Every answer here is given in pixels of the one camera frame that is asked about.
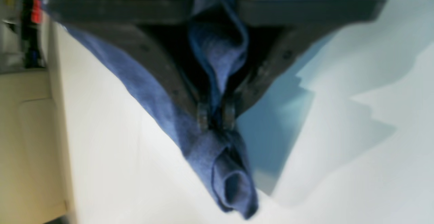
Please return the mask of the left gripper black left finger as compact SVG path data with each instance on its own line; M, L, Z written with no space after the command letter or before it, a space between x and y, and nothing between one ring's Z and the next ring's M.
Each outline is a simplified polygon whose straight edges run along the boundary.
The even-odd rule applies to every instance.
M43 0L58 22L134 58L172 101L210 127L209 81L189 46L191 0Z

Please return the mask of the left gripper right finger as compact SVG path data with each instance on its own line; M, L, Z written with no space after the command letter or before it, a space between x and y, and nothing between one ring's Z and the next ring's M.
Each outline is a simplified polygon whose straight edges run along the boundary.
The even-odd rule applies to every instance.
M236 12L248 28L247 59L230 76L222 100L222 127L263 96L310 47L353 23L376 20L387 0L238 0Z

